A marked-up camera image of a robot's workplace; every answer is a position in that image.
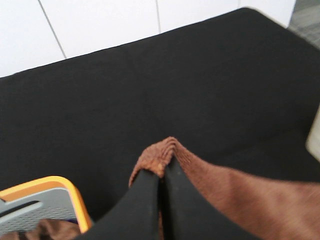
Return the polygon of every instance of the brown knit fabric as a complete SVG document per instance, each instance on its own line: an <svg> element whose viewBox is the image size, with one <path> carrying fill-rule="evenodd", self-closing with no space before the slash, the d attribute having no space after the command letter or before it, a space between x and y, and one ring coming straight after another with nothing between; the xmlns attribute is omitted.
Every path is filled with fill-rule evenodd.
<svg viewBox="0 0 320 240"><path fill-rule="evenodd" d="M65 220L41 219L34 230L10 232L0 240L72 240L80 235L79 226Z"/></svg>
<svg viewBox="0 0 320 240"><path fill-rule="evenodd" d="M172 156L202 196L248 232L266 240L320 239L320 184L267 179L203 161L174 137L147 147L140 169L160 178Z"/></svg>

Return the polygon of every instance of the brown cloth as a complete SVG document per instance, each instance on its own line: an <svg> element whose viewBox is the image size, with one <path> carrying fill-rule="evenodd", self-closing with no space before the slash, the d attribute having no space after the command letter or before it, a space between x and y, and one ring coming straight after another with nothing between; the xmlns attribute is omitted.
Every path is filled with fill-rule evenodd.
<svg viewBox="0 0 320 240"><path fill-rule="evenodd" d="M320 239L320 184L273 180L213 165L174 137L142 152L129 186L140 169L163 178L172 156L202 196L248 232L266 240Z"/></svg>
<svg viewBox="0 0 320 240"><path fill-rule="evenodd" d="M0 240L72 240L80 235L75 223L57 219L41 219L34 230L21 233L9 232Z"/></svg>

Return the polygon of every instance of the gray floor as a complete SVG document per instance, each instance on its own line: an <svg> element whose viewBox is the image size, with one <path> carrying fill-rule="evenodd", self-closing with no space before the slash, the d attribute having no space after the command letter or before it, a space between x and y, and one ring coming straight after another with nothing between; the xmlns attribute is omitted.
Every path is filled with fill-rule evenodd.
<svg viewBox="0 0 320 240"><path fill-rule="evenodd" d="M288 28L320 49L320 0L296 0Z"/></svg>

